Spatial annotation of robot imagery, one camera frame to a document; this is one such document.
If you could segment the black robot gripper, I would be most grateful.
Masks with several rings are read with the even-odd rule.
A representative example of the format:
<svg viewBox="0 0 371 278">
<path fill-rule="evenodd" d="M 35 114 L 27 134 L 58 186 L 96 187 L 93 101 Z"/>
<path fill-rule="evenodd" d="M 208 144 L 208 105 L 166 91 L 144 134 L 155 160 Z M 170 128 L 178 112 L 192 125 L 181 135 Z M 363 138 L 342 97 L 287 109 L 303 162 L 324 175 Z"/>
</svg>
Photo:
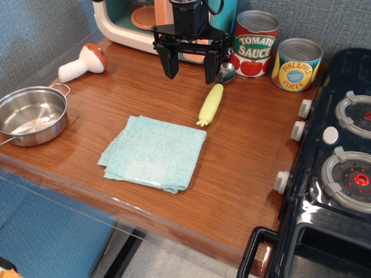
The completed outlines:
<svg viewBox="0 0 371 278">
<path fill-rule="evenodd" d="M 219 55 L 226 58 L 230 53 L 231 1 L 168 1 L 168 4 L 173 22 L 158 22 L 151 29 L 165 75 L 175 78 L 179 60 L 204 61 L 206 84 L 212 84 L 218 73 Z"/>
</svg>

